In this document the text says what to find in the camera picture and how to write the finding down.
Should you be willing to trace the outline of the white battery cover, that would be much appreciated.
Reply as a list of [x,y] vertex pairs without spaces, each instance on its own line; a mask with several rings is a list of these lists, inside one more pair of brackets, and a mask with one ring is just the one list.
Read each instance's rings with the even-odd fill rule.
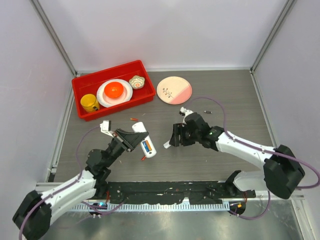
[[169,142],[169,141],[167,141],[167,142],[165,142],[165,143],[163,144],[163,147],[164,147],[165,149],[168,149],[170,146],[171,146],[171,145],[170,145],[170,142]]

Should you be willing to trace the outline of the blue battery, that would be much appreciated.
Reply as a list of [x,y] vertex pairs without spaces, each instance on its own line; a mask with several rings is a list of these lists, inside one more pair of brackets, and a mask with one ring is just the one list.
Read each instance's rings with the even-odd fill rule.
[[145,148],[146,152],[149,152],[150,150],[149,150],[147,142],[143,141],[142,144],[143,144],[143,147]]

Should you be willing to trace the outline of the white remote control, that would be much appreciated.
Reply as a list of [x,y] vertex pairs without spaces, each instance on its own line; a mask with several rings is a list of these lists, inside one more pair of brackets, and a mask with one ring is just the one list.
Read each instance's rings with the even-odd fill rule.
[[[132,126],[132,130],[135,133],[146,133],[147,130],[143,124],[143,122],[136,122],[133,126]],[[157,154],[156,148],[150,138],[150,135],[147,134],[147,137],[145,137],[142,142],[140,143],[141,149],[144,153],[144,156],[146,158],[152,158]]]

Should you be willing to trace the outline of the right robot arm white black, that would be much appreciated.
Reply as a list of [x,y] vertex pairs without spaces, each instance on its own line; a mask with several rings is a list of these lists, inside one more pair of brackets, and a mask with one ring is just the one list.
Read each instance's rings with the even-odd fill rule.
[[209,126],[202,116],[187,111],[182,123],[175,123],[172,136],[164,148],[186,147],[195,143],[206,149],[227,153],[256,166],[259,170],[234,171],[225,181],[226,193],[233,198],[246,191],[270,191],[281,199],[289,199],[305,171],[294,161],[290,148],[280,145],[272,148],[240,138],[219,126]]

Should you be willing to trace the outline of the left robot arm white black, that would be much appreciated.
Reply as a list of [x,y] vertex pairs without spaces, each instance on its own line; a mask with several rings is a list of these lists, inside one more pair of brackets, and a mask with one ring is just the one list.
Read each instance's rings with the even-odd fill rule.
[[120,128],[111,131],[105,150],[93,149],[87,155],[86,166],[72,179],[39,193],[30,191],[12,217],[19,229],[18,239],[39,240],[50,226],[69,208],[90,199],[102,199],[107,192],[109,167],[124,152],[132,152],[148,137],[147,131],[127,132]]

